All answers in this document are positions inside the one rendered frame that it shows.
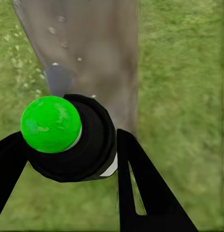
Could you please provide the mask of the pesticide atomizer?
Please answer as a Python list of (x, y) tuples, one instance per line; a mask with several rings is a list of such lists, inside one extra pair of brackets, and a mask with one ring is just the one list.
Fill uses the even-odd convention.
[(117, 130), (95, 99), (67, 94), (74, 77), (66, 66), (45, 68), (51, 96), (30, 103), (21, 117), (26, 157), (61, 183), (109, 178), (118, 170)]

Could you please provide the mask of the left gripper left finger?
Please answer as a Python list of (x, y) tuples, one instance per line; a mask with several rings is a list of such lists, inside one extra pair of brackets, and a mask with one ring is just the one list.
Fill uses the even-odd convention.
[(0, 214), (28, 162), (23, 140), (20, 131), (0, 141)]

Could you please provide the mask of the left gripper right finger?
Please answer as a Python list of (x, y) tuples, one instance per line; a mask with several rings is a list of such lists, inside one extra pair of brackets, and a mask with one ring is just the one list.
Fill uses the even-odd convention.
[[(120, 232), (198, 232), (135, 135), (117, 133)], [(136, 213), (128, 161), (147, 216)]]

